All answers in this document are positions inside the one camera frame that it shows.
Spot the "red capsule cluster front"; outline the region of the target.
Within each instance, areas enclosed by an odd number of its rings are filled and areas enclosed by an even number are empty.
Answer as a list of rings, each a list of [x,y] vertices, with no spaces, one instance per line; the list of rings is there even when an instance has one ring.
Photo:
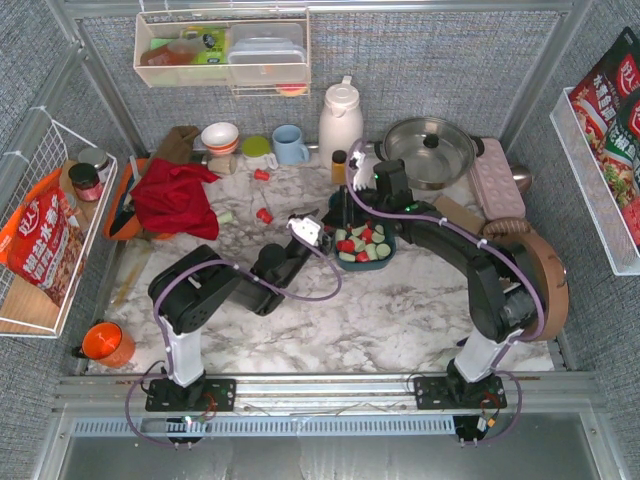
[[[353,240],[340,240],[336,243],[336,248],[339,252],[353,253],[356,245]]]

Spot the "red capsule cluster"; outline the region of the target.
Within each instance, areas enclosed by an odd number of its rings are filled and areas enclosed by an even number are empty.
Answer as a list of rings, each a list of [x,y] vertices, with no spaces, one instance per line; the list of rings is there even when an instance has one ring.
[[[373,242],[372,235],[373,231],[370,228],[365,228],[360,235],[360,239],[363,240],[366,244],[370,244]]]
[[[356,245],[353,240],[340,240],[336,243],[336,248],[339,252],[353,253]]]

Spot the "green capsule cluster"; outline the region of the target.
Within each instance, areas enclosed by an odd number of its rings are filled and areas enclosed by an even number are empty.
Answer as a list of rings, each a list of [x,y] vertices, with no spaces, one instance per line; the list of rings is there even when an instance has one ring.
[[[347,239],[347,231],[343,229],[337,229],[334,234],[334,241],[339,242]]]
[[[387,258],[392,253],[391,247],[386,243],[377,244],[375,246],[375,251],[380,260]]]

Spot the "green capsule mid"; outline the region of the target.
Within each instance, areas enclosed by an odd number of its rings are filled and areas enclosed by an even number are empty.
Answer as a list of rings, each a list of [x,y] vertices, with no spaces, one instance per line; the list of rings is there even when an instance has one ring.
[[[372,241],[376,244],[385,240],[385,231],[382,225],[376,225],[372,233]]]

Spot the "teal storage basket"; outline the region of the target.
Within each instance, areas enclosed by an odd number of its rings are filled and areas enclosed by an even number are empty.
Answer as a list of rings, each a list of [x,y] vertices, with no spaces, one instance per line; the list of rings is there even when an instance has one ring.
[[[338,265],[349,272],[385,268],[396,253],[391,228],[368,216],[344,186],[330,197],[328,206],[323,222]]]

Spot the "cork mat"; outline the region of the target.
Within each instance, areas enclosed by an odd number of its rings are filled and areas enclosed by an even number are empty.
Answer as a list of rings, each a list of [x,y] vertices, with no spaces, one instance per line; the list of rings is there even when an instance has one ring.
[[[439,196],[434,207],[450,221],[473,234],[480,234],[486,221],[446,195]]]

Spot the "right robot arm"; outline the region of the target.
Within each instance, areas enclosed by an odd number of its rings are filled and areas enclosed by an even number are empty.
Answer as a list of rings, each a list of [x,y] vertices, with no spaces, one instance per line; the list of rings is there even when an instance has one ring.
[[[380,221],[385,231],[431,251],[466,277],[473,330],[449,362],[445,385],[456,404],[488,390],[509,348],[540,338],[546,327],[546,302],[526,248],[500,247],[415,200],[402,161],[352,157],[343,176],[346,193],[332,202],[330,218],[347,207],[352,229]]]

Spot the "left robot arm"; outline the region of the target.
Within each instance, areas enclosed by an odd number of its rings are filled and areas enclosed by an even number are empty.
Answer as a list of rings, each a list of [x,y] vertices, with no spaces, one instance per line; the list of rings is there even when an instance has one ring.
[[[318,210],[293,214],[287,221],[290,242],[264,246],[254,265],[245,269],[201,245],[158,274],[148,287],[153,317],[167,352],[167,376],[188,388],[205,375],[201,331],[227,301],[259,316],[272,313],[288,297],[312,301],[312,296],[287,288],[312,255],[327,262],[328,243]]]

